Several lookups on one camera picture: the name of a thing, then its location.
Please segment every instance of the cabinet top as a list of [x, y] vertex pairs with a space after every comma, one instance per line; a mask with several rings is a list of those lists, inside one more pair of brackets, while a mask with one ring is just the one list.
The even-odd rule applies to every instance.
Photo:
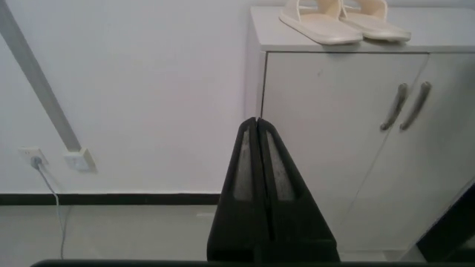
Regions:
[[412, 32], [403, 44], [364, 41], [321, 45], [285, 25], [281, 7], [252, 7], [251, 17], [262, 51], [351, 53], [475, 53], [475, 10], [442, 7], [390, 7], [387, 20]]

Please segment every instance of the white wall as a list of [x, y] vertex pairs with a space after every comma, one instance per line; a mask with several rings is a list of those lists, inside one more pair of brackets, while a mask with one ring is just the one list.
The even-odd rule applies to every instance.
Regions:
[[[243, 117], [249, 7], [278, 0], [10, 0], [97, 174], [64, 145], [0, 41], [0, 193], [44, 193], [16, 149], [39, 146], [62, 193], [220, 191]], [[471, 6], [471, 0], [392, 0]]]

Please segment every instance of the power outlet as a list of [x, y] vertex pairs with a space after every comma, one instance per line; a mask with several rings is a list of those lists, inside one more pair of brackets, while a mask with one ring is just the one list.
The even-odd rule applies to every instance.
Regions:
[[38, 156], [40, 159], [42, 159], [43, 165], [46, 165], [48, 163], [45, 158], [45, 155], [43, 155], [42, 151], [38, 147], [21, 147], [18, 149], [18, 152], [28, 165], [31, 164], [31, 158], [34, 156]]

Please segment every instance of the pair of slippers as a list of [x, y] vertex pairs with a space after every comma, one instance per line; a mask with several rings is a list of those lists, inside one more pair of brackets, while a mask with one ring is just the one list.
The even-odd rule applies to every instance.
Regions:
[[386, 22], [385, 0], [353, 0], [359, 8], [345, 6], [343, 0], [315, 0], [317, 8], [301, 7], [289, 0], [279, 19], [323, 45], [340, 45], [369, 39], [392, 42], [410, 40], [410, 32]]

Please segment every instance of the power cord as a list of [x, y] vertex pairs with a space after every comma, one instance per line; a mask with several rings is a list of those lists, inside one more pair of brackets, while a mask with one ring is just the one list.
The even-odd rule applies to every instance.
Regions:
[[34, 156], [31, 158], [31, 161], [30, 161], [30, 164], [31, 164], [31, 167], [33, 167], [35, 170], [37, 170], [39, 172], [39, 174], [41, 174], [43, 180], [45, 181], [45, 184], [46, 186], [48, 187], [48, 189], [50, 189], [51, 193], [54, 195], [54, 198], [56, 199], [56, 215], [58, 216], [58, 221], [59, 221], [59, 227], [61, 228], [61, 251], [60, 251], [60, 257], [61, 257], [61, 260], [64, 259], [64, 256], [63, 256], [63, 251], [64, 251], [64, 247], [65, 247], [65, 227], [63, 226], [62, 224], [62, 221], [61, 221], [61, 212], [59, 210], [59, 198], [58, 198], [58, 195], [56, 194], [56, 192], [53, 190], [53, 188], [51, 188], [51, 185], [50, 183], [48, 182], [48, 179], [46, 179], [45, 175], [43, 174], [43, 171], [41, 169], [41, 166], [43, 166], [42, 164], [42, 158], [40, 158], [39, 156]]

